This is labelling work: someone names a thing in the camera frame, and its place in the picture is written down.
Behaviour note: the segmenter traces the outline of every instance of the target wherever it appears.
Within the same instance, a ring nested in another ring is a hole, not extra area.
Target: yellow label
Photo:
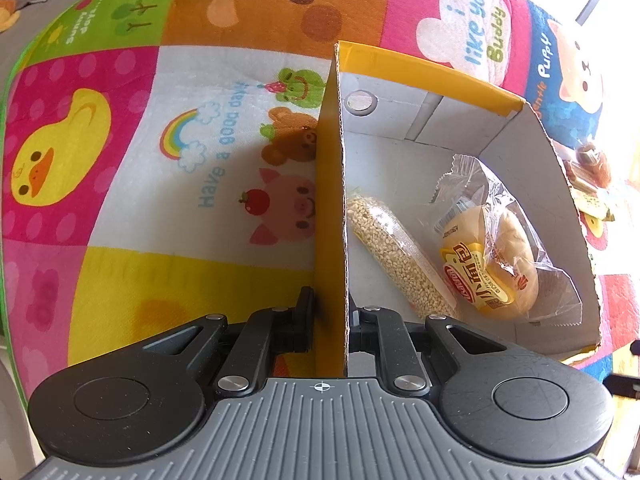
[[[514,294],[484,268],[484,246],[459,243],[453,249],[441,249],[440,254],[447,279],[478,310],[513,303]]]

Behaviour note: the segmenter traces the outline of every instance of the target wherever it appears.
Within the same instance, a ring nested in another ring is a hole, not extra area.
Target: yellow duck
[[[11,172],[14,198],[31,206],[62,200],[91,169],[110,127],[107,99],[95,90],[76,90],[68,115],[38,128],[20,147]]]

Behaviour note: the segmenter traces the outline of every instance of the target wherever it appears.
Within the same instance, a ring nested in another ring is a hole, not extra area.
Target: cartoon frog
[[[283,68],[278,72],[278,80],[266,85],[258,85],[276,94],[276,101],[292,103],[300,108],[318,108],[324,95],[324,81],[313,70],[292,70]]]
[[[594,114],[600,109],[604,95],[602,74],[591,59],[585,44],[567,27],[554,20],[546,20],[558,40],[558,58],[562,71],[559,95],[563,101],[577,103]]]

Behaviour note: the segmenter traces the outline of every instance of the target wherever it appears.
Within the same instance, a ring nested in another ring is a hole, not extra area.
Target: circular hole
[[[369,115],[376,106],[378,106],[378,98],[366,90],[355,90],[344,100],[344,107],[350,114],[358,117]]]

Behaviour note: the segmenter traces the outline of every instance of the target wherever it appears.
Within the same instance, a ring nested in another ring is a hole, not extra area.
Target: plastic packaging
[[[384,203],[354,195],[347,200],[347,218],[421,319],[429,314],[460,319],[455,296]]]
[[[434,226],[443,273],[481,314],[514,322],[563,314],[561,324],[580,323],[571,279],[553,266],[517,200],[482,162],[455,155],[431,203],[444,212]]]
[[[607,189],[611,184],[611,167],[607,155],[597,145],[592,137],[575,150],[575,156],[580,165],[593,177],[596,185]]]

